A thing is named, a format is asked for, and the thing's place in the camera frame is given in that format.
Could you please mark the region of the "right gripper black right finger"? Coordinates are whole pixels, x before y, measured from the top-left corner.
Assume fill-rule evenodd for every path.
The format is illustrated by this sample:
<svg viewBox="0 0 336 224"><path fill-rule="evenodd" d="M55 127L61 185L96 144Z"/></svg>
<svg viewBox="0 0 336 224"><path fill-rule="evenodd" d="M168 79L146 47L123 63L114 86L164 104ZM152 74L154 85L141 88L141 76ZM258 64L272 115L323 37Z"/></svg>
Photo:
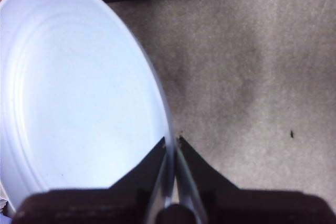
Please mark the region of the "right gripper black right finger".
<svg viewBox="0 0 336 224"><path fill-rule="evenodd" d="M211 167L183 137L177 140L181 204L198 223L333 223L326 201L298 191L241 189Z"/></svg>

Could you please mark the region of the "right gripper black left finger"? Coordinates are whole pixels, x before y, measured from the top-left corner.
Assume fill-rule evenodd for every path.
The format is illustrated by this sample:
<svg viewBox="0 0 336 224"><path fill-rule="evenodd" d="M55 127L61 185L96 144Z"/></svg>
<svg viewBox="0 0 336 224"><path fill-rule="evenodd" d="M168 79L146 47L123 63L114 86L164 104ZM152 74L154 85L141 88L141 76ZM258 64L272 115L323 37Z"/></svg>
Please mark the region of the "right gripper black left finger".
<svg viewBox="0 0 336 224"><path fill-rule="evenodd" d="M27 197L12 223L155 223L165 205L165 139L107 189L51 190Z"/></svg>

